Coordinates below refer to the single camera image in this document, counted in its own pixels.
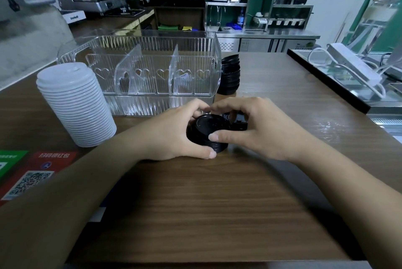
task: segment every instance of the metal container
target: metal container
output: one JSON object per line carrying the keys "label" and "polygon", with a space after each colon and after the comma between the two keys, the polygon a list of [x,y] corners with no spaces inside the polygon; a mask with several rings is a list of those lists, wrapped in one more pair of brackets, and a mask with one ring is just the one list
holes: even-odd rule
{"label": "metal container", "polygon": [[63,45],[57,63],[86,63],[113,115],[157,115],[195,98],[212,104],[221,58],[213,32],[95,30]]}

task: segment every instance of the power strip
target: power strip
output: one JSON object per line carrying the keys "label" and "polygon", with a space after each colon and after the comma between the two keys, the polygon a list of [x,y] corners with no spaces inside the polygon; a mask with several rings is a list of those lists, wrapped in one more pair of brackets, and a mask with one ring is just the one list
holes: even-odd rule
{"label": "power strip", "polygon": [[375,72],[369,65],[357,57],[349,48],[342,43],[331,43],[327,51],[340,64],[353,70],[366,81],[371,87],[378,85],[382,76]]}

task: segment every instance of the wood grain surface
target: wood grain surface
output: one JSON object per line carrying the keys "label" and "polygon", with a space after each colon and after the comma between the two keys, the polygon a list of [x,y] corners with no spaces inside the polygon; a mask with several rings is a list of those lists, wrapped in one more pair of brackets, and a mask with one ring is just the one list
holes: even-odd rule
{"label": "wood grain surface", "polygon": [[[238,96],[270,97],[309,132],[402,191],[401,145],[285,54],[240,53]],[[140,117],[115,117],[118,132]],[[0,149],[78,149],[35,86],[0,92]],[[267,163],[231,149],[214,160],[141,162],[84,229],[69,262],[347,259]]]}

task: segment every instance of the stainless steel shelf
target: stainless steel shelf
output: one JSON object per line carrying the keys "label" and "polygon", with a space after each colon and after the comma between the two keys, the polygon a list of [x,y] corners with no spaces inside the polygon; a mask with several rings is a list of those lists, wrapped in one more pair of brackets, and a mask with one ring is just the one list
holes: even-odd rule
{"label": "stainless steel shelf", "polygon": [[208,6],[247,6],[247,3],[243,2],[219,2],[219,1],[207,1]]}
{"label": "stainless steel shelf", "polygon": [[273,8],[312,8],[313,6],[306,4],[274,4]]}

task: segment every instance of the right hand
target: right hand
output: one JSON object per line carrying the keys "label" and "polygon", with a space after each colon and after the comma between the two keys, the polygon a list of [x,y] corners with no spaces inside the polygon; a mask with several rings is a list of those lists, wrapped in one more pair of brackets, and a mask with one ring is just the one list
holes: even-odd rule
{"label": "right hand", "polygon": [[210,110],[214,114],[242,111],[249,125],[246,131],[215,131],[209,140],[244,146],[270,159],[296,163],[312,137],[269,99],[230,97],[214,103]]}

